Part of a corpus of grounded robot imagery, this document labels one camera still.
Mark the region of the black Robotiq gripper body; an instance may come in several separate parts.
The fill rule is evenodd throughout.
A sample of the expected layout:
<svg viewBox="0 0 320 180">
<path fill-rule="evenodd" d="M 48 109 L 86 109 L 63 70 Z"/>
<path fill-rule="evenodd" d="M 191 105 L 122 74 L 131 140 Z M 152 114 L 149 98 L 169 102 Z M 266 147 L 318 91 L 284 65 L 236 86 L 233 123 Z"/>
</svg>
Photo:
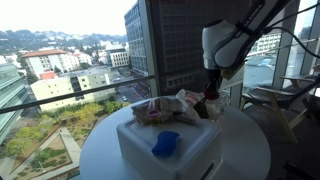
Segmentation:
<svg viewBox="0 0 320 180">
<path fill-rule="evenodd" d="M 216 100 L 219 98 L 219 88 L 222 77 L 220 69 L 208 70 L 208 82 L 204 89 L 204 96 L 208 100 Z"/>
</svg>

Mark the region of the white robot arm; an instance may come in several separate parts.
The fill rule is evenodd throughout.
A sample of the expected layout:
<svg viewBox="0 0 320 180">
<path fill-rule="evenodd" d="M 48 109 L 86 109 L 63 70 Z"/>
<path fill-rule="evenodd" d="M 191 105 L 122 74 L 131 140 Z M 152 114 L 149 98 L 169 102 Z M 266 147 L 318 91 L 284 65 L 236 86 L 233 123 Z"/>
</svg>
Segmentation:
<svg viewBox="0 0 320 180">
<path fill-rule="evenodd" d="M 219 19 L 203 28 L 203 62 L 208 71 L 208 83 L 204 89 L 206 99 L 219 98 L 222 79 L 231 79 L 234 76 L 267 25 L 291 1 L 257 0 L 248 10 L 248 14 L 235 25 Z"/>
</svg>

